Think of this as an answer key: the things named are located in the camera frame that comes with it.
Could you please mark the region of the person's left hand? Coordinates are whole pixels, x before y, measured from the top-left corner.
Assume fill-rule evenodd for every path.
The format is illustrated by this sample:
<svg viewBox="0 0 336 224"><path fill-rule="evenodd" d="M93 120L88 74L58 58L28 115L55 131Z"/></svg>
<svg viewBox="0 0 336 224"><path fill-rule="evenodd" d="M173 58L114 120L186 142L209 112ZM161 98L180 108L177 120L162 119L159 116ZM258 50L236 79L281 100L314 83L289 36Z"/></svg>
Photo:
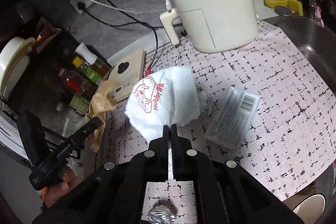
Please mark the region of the person's left hand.
<svg viewBox="0 0 336 224"><path fill-rule="evenodd" d="M82 179L75 176L74 171L66 166L62 182L50 188L45 187L42 190L41 199L46 207L51 207L58 199L65 196L69 191L82 182Z"/></svg>

